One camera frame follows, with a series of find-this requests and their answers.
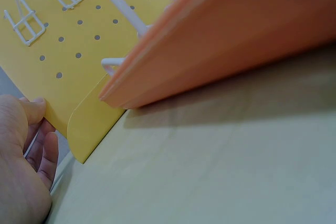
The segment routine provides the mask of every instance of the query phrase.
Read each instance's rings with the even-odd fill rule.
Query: table surface
[[[336,44],[126,111],[49,223],[334,223]]]

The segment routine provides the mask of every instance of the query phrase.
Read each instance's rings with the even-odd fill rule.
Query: yellow pegboard
[[[101,59],[127,55],[138,42],[137,32],[109,0],[83,0],[67,11],[57,0],[25,1],[47,23],[47,29],[27,47],[9,21],[0,18],[0,64],[28,99],[42,96],[47,100],[46,118],[66,136],[72,112],[106,74]],[[125,1],[147,25],[171,2]],[[9,11],[15,22],[19,21],[14,0],[0,0],[0,6]],[[59,42],[59,37],[64,38],[63,42]]]

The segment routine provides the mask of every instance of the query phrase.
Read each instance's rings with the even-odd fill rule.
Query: pegboard hole
[[[56,78],[57,79],[61,79],[63,77],[63,74],[61,73],[61,72],[58,72],[57,74],[56,74]]]

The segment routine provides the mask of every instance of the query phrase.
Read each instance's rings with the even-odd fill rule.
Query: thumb
[[[37,98],[33,102],[21,98],[20,104],[25,110],[28,125],[39,123],[46,113],[46,101],[43,98]]]

